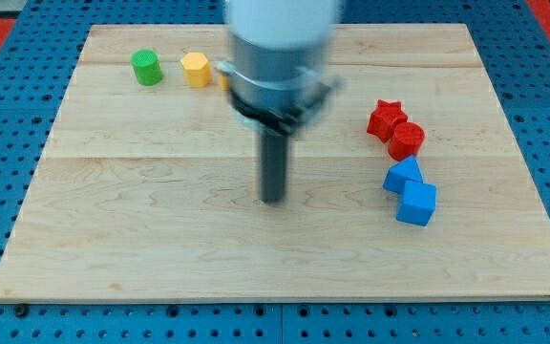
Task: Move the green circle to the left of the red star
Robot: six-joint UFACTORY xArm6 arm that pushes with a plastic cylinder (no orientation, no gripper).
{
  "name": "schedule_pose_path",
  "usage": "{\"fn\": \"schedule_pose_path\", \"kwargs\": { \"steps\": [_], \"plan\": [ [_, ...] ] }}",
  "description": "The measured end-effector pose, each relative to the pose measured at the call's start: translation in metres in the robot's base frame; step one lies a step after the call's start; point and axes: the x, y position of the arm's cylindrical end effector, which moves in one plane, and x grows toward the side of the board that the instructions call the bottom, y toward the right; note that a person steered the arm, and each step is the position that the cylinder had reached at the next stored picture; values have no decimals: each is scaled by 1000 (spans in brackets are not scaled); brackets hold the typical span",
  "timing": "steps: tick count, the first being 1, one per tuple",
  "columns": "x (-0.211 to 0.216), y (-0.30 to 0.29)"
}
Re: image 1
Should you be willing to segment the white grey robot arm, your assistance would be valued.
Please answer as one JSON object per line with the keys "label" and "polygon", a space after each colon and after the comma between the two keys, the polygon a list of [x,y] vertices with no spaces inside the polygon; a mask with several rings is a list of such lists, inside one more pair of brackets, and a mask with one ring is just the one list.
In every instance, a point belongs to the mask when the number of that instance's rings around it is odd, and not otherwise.
{"label": "white grey robot arm", "polygon": [[260,136],[260,198],[286,196],[288,139],[311,122],[338,88],[324,80],[338,0],[228,0],[231,57],[220,63],[230,104]]}

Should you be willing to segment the yellow block behind arm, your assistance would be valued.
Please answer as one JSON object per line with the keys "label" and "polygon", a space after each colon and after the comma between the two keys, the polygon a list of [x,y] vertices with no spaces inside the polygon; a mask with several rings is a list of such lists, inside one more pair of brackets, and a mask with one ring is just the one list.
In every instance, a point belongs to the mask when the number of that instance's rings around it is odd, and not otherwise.
{"label": "yellow block behind arm", "polygon": [[230,90],[230,79],[226,74],[222,72],[218,72],[218,84],[221,90],[223,91]]}

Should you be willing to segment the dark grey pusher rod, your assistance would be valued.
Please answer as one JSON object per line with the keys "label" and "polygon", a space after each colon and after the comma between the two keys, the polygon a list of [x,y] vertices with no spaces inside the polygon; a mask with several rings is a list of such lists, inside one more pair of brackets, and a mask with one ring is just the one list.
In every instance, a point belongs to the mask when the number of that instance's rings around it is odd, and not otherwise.
{"label": "dark grey pusher rod", "polygon": [[286,193],[288,138],[265,129],[260,140],[261,200],[279,203]]}

